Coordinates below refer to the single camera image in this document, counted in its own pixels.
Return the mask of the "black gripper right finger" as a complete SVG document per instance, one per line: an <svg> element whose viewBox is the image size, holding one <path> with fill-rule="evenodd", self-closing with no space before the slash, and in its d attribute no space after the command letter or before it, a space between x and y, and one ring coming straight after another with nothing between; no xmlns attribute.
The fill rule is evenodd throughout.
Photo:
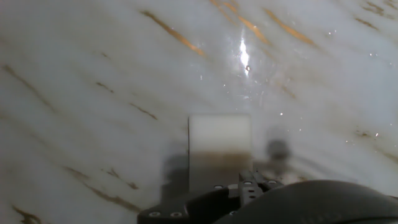
<svg viewBox="0 0 398 224"><path fill-rule="evenodd" d="M276 179L270 179L264 177L260 172L254 172L253 177L256 181L257 186L261 190L271 190L284 186L281 182L279 182Z"/></svg>

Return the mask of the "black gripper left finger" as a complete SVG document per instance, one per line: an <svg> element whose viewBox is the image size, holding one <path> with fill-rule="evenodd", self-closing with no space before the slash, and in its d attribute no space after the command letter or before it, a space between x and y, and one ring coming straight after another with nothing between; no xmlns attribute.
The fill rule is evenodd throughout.
<svg viewBox="0 0 398 224"><path fill-rule="evenodd" d="M238 182L179 196L140 212L137 224L209 224L234 215L263 194L254 173L239 173Z"/></svg>

